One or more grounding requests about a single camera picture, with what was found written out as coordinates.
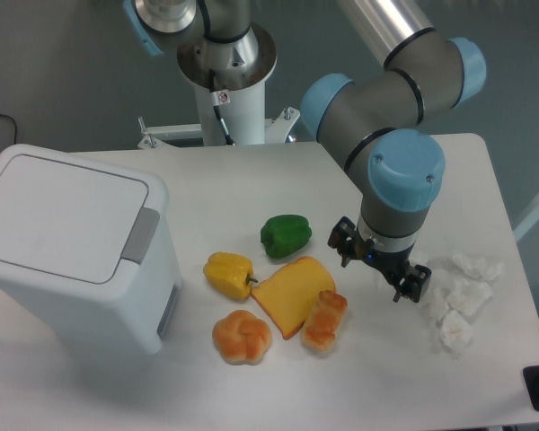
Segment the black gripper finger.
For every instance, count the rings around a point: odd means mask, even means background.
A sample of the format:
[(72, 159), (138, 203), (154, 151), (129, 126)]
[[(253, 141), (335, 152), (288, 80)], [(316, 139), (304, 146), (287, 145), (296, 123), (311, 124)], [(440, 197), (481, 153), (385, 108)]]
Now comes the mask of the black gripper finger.
[(331, 229), (327, 245), (340, 255), (343, 268), (357, 258), (354, 243), (355, 233), (355, 225), (346, 216), (343, 216)]
[(401, 298), (406, 298), (419, 303), (429, 288), (431, 276), (432, 271), (426, 266), (409, 266), (401, 277), (392, 282), (395, 290), (393, 301), (398, 303)]

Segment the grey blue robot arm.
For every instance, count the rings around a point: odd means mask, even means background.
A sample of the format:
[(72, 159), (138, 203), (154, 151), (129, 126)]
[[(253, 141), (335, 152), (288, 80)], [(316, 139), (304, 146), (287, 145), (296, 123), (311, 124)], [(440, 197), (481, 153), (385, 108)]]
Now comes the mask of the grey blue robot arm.
[[(301, 101), (306, 128), (362, 195), (357, 222), (342, 218), (328, 243), (344, 262), (378, 270), (397, 298), (416, 302), (431, 272), (409, 256), (445, 170), (441, 147), (418, 125), (479, 92), (486, 63), (471, 41), (442, 38), (413, 1), (340, 8), (384, 72), (365, 85), (326, 75)], [(177, 61), (193, 85), (205, 145), (269, 141), (265, 83), (277, 52), (249, 2), (127, 1), (124, 9), (149, 54), (160, 53), (156, 37), (180, 40)]]

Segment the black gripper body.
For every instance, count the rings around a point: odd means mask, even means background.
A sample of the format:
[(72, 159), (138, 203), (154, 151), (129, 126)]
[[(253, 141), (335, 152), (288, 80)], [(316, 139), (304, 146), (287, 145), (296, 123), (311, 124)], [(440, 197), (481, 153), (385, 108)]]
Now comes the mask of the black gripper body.
[(391, 286), (406, 286), (410, 283), (411, 265), (409, 256), (413, 245), (402, 251), (379, 251), (373, 241), (364, 241), (357, 233), (349, 237), (358, 260), (380, 272)]

